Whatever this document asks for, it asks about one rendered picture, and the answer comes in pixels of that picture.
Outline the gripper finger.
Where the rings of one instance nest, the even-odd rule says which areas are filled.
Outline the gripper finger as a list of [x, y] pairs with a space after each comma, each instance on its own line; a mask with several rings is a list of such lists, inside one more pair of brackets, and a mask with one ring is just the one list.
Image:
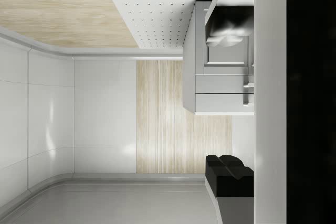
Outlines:
[[253, 32], [253, 6], [216, 6], [206, 21], [206, 45], [234, 46]]
[[215, 197], [254, 197], [254, 171], [235, 156], [206, 156], [205, 177]]

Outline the white cabinet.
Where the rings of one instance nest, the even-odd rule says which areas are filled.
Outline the white cabinet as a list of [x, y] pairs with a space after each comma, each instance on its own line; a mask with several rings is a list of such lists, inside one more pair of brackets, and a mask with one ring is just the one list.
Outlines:
[[205, 25], [216, 7], [196, 0], [183, 43], [183, 107], [194, 114], [254, 112], [254, 32], [230, 47], [206, 45]]

